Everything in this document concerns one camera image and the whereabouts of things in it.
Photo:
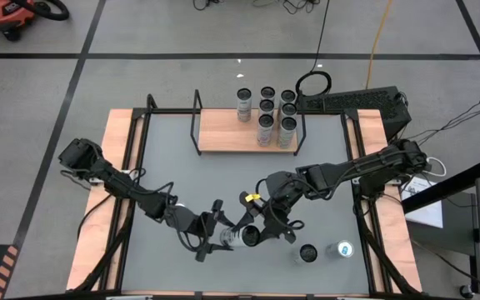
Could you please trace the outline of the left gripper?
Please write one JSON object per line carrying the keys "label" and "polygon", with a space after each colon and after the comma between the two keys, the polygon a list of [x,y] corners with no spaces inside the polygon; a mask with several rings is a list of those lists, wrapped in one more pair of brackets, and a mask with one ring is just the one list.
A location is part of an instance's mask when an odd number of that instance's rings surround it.
{"label": "left gripper", "polygon": [[229,246],[210,243],[210,237],[213,235],[217,223],[226,227],[233,228],[235,224],[231,222],[222,210],[223,200],[217,199],[212,205],[210,212],[202,212],[199,215],[193,213],[184,206],[170,206],[167,208],[167,225],[174,228],[179,241],[184,247],[192,247],[188,237],[189,234],[199,239],[196,251],[196,260],[204,262],[208,254],[215,251],[232,251]]}

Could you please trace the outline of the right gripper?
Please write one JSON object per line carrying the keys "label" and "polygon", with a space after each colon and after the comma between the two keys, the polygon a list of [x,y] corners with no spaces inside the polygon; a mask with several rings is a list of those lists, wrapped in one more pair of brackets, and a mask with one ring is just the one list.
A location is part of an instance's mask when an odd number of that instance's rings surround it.
{"label": "right gripper", "polygon": [[[262,206],[256,204],[257,200],[262,203]],[[265,200],[259,194],[241,192],[239,202],[246,208],[246,212],[233,227],[234,229],[240,229],[253,223],[255,217],[261,213],[264,218],[264,228],[260,233],[260,243],[280,237],[284,237],[284,240],[290,244],[295,243],[297,237],[288,215],[272,199]]]}

